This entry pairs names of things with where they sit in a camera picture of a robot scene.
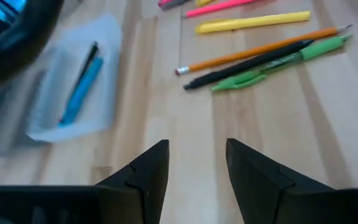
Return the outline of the pink pencil blue cap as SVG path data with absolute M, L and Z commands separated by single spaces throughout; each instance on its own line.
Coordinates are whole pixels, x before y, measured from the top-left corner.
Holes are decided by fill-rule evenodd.
M 229 0 L 229 1 L 225 1 L 225 2 L 220 2 L 220 3 L 203 6 L 203 7 L 197 8 L 197 9 L 190 10 L 185 13 L 184 17 L 190 18 L 190 17 L 201 16 L 203 14 L 221 11 L 223 9 L 229 9 L 229 8 L 240 6 L 243 4 L 248 4 L 248 3 L 251 3 L 254 1 L 255 0 Z

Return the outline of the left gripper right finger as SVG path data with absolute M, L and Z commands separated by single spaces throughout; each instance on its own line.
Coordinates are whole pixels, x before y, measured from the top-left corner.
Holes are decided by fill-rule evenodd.
M 245 224 L 301 224 L 306 206 L 298 200 L 334 190 L 234 138 L 226 141 L 226 162 Z

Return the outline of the thin black pen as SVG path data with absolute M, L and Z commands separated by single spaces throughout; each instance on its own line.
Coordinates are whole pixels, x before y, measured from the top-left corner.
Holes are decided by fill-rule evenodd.
M 91 46 L 90 49 L 85 57 L 85 60 L 80 68 L 80 71 L 78 73 L 78 78 L 76 79 L 75 85 L 72 89 L 72 92 L 74 92 L 77 88 L 77 86 L 79 85 L 80 81 L 82 80 L 82 78 L 85 75 L 85 72 L 87 71 L 90 63 L 94 60 L 95 56 L 97 56 L 99 52 L 99 44 L 97 41 L 94 41 Z

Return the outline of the thick black pen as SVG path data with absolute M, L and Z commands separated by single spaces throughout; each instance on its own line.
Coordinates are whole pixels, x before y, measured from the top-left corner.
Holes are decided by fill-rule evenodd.
M 217 72 L 211 72 L 204 76 L 195 78 L 191 82 L 184 85 L 183 88 L 184 88 L 184 90 L 193 90 L 193 89 L 199 88 L 201 86 L 205 86 L 207 84 L 223 80 L 225 78 L 231 77 L 231 76 L 238 74 L 240 72 L 250 70 L 252 68 L 263 65 L 267 62 L 270 62 L 270 61 L 276 60 L 278 58 L 282 58 L 284 56 L 293 54 L 293 53 L 309 46 L 313 42 L 314 42 L 314 40 L 300 40 L 300 41 L 294 42 L 292 44 L 288 44 L 284 47 L 280 47 L 280 48 L 273 50 L 271 52 L 267 52 L 265 54 L 256 56 L 252 59 L 235 64 L 231 67 L 227 67 L 227 68 L 219 70 Z

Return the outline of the pink highlighter pen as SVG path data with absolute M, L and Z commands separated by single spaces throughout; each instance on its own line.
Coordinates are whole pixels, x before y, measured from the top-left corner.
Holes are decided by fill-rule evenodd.
M 190 0 L 158 0 L 157 5 L 161 10 L 166 11 L 173 7 L 181 6 Z

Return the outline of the clear pencil box grey lid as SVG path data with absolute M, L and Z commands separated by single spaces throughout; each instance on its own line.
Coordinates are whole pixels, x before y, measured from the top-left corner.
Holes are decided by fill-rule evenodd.
M 78 73 L 97 41 L 103 65 L 75 121 L 59 126 Z M 0 92 L 0 156 L 17 148 L 59 142 L 103 129 L 113 122 L 122 32 L 103 14 L 64 32 L 57 45 Z

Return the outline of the orange pencil with eraser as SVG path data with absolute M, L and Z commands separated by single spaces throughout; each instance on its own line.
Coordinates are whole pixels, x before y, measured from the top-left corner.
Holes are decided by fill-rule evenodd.
M 253 57 L 256 55 L 264 54 L 264 53 L 270 52 L 272 50 L 276 50 L 280 47 L 286 46 L 288 44 L 292 44 L 292 43 L 294 43 L 296 41 L 300 41 L 300 40 L 306 40 L 306 39 L 316 40 L 316 39 L 322 39 L 325 37 L 329 37 L 332 35 L 337 35 L 341 32 L 344 32 L 345 30 L 349 29 L 350 27 L 352 27 L 352 24 L 349 24 L 346 26 L 329 27 L 329 28 L 317 30 L 314 32 L 299 35 L 299 36 L 292 37 L 289 39 L 280 40 L 280 41 L 277 41 L 277 42 L 274 42 L 271 44 L 265 44 L 265 45 L 261 45 L 259 47 L 254 47 L 254 48 L 251 48 L 248 50 L 244 50 L 242 52 L 237 52 L 234 54 L 225 55 L 225 56 L 214 58 L 214 59 L 207 60 L 204 62 L 194 63 L 192 65 L 179 67 L 174 70 L 174 74 L 179 76 L 179 75 L 184 75 L 184 74 L 187 74 L 190 72 L 195 72 L 198 70 L 204 70 L 204 69 L 210 68 L 210 67 L 216 67 L 218 65 L 223 65 L 223 64 L 226 64 L 229 62 L 234 62 L 236 60 L 245 59 L 245 58 Z

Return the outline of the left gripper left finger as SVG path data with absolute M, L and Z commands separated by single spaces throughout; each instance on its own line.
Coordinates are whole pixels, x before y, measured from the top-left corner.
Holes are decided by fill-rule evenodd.
M 169 159 L 169 140 L 163 139 L 97 183 L 102 224 L 159 224 Z

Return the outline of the green clear ballpoint pen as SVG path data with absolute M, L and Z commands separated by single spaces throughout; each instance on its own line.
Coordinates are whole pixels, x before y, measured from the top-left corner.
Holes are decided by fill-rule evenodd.
M 291 65 L 298 64 L 312 58 L 319 57 L 333 50 L 339 49 L 352 38 L 352 35 L 343 35 L 332 37 L 328 40 L 318 42 L 311 46 L 305 47 L 294 54 L 267 62 L 256 69 L 240 73 L 236 76 L 227 78 L 217 85 L 211 87 L 212 92 L 234 90 L 247 88 L 265 80 L 270 74 L 287 68 Z

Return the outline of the blue marker pen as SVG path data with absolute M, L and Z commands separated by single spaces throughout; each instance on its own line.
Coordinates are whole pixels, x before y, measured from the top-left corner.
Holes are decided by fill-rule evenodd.
M 66 126 L 75 121 L 83 101 L 92 87 L 93 82 L 96 80 L 102 65 L 103 59 L 101 57 L 96 57 L 90 63 L 84 77 L 80 80 L 68 102 L 65 112 L 58 124 L 59 126 Z

